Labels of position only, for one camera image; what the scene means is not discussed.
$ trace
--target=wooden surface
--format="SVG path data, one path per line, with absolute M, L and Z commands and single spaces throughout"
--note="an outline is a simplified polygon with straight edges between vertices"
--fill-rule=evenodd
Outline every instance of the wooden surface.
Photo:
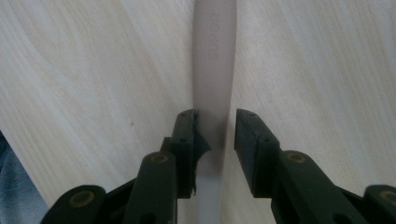
M 192 107 L 193 1 L 0 1 L 0 130 L 52 205 L 114 189 Z M 222 223 L 272 223 L 233 151 L 235 109 L 340 187 L 396 185 L 396 2 L 238 2 Z M 179 202 L 179 223 L 194 219 Z

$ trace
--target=screw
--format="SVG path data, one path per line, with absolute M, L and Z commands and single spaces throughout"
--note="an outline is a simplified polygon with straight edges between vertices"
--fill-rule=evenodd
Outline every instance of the screw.
M 73 195 L 69 200 L 69 204 L 71 207 L 78 208 L 89 204 L 94 198 L 95 194 L 92 191 L 83 190 Z
M 298 163 L 305 162 L 305 157 L 300 154 L 297 154 L 297 153 L 290 153 L 288 155 L 288 159 L 291 161 L 298 162 Z
M 396 205 L 396 193 L 389 191 L 389 190 L 382 190 L 379 192 L 379 196 L 387 201 L 388 203 L 391 203 L 392 205 Z
M 168 157 L 163 154 L 156 154 L 151 157 L 151 161 L 156 163 L 164 163 L 168 161 Z

